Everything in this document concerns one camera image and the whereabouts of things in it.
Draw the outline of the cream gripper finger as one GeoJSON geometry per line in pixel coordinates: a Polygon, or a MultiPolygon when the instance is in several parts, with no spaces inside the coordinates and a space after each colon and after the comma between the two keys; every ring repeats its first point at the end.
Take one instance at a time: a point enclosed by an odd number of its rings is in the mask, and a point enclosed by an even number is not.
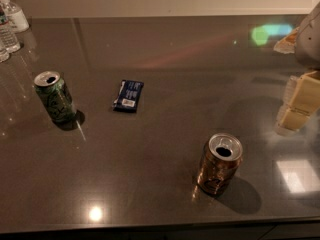
{"type": "Polygon", "coordinates": [[[320,72],[312,71],[301,76],[291,76],[287,82],[284,103],[293,111],[305,115],[320,108],[320,72]]]}
{"type": "Polygon", "coordinates": [[[291,136],[297,133],[308,120],[308,115],[291,110],[287,105],[282,105],[276,117],[274,130],[278,135],[291,136]]]}

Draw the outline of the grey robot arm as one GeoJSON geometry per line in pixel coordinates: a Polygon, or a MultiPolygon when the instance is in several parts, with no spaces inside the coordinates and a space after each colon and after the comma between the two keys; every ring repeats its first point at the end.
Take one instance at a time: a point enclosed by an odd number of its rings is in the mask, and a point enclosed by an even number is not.
{"type": "Polygon", "coordinates": [[[300,25],[274,46],[279,53],[293,53],[308,72],[287,81],[275,131],[289,136],[299,131],[320,108],[320,3],[300,25]]]}

